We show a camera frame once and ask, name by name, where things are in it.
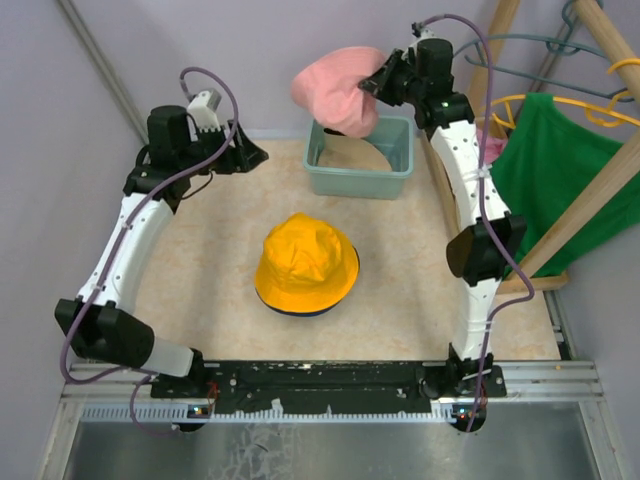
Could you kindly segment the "yellow bucket hat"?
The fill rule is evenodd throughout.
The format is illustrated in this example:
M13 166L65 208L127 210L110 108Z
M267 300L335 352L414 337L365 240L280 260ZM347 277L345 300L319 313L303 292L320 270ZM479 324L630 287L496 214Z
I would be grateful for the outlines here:
M311 280L322 280L350 246L351 241L341 230L298 212L267 235L260 260L266 258L285 280L306 275Z

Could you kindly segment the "pink cloth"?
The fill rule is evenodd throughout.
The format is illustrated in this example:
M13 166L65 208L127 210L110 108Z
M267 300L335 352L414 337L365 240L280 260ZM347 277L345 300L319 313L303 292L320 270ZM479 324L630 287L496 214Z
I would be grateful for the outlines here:
M298 73L291 97L325 128L352 138L368 136L378 121L376 99L359 83L383 66L374 47L346 47L324 55Z

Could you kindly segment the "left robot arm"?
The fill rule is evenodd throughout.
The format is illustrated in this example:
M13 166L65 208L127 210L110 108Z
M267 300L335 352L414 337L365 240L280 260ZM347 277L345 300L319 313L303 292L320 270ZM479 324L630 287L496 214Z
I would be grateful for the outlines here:
M127 175L119 216L89 279L72 299L58 301L54 317L65 335L60 370L69 384L68 355L172 377L194 397L208 384L202 354L159 338L133 310L142 276L159 237L186 199L195 176L248 173L267 153L248 139L233 116L218 121L210 106L159 106L147 118L148 142Z

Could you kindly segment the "teal plastic bin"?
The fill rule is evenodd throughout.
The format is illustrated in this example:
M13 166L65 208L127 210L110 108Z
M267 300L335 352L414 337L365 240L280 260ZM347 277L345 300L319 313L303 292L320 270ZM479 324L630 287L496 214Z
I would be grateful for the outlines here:
M319 167L324 129L315 121L311 123L303 159L315 194L391 200L400 195L414 166L415 131L411 120L381 116L372 133L362 138L385 155L391 172Z

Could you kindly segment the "blue bucket hat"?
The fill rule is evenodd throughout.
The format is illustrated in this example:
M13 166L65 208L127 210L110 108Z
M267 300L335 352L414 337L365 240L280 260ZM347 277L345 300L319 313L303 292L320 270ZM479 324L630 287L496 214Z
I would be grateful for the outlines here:
M256 293L277 313L295 317L324 314L351 292L360 273L360 258L353 246L342 257L333 262L334 268L322 280L311 280L308 275L285 280L284 275L276 273L276 268L262 258L255 276Z

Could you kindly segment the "beige bucket hat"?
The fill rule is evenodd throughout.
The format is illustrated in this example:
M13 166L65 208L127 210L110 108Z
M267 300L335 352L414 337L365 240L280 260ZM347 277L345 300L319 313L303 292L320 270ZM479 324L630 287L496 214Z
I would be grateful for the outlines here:
M317 161L319 167L392 171L385 155L366 140L348 137L328 128L323 133L324 147Z

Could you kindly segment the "wooden clothes rack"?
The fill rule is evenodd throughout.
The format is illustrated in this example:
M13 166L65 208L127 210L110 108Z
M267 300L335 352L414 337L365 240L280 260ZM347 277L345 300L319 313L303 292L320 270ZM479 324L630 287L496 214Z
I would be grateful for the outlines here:
M451 122L431 138L459 223L447 261L471 291L510 281L532 291L639 222L639 139L620 143L576 124L556 96L521 99L493 162L473 122Z

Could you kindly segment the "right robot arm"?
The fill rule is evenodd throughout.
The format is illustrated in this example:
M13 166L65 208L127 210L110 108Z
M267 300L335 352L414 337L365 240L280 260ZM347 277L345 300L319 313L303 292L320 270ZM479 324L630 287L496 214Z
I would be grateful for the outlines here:
M510 212L480 157L472 107L453 89L452 61L449 41L424 38L394 51L359 84L387 105L413 106L455 201L458 232L447 244L446 260L461 287L459 320L444 366L421 379L421 391L430 399L470 395L492 373L489 317L506 258L515 254L526 231L525 220Z

